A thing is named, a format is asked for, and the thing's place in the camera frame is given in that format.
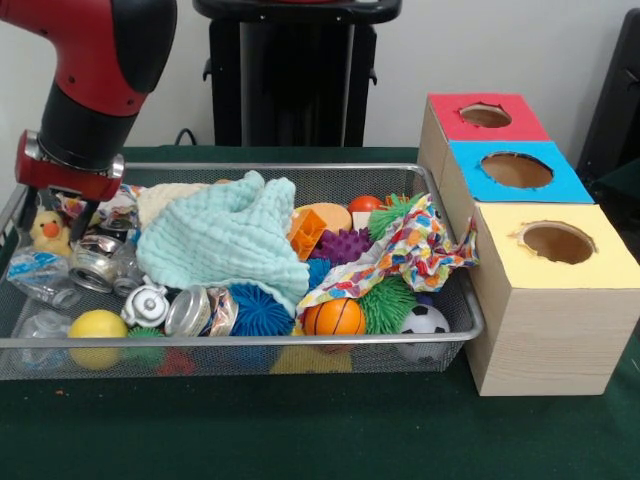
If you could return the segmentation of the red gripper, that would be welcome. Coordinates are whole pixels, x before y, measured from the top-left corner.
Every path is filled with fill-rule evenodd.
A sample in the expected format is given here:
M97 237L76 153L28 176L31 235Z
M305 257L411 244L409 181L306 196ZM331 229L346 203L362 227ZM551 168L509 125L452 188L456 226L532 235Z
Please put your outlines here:
M109 168L90 172L61 164L47 157L35 131L25 130L18 142L15 178L26 185L24 203L18 217L18 229L29 232L38 213L39 190L54 188L84 198L84 207L71 222L70 242L79 241L89 228L100 202L111 200L124 177L124 158L118 154Z

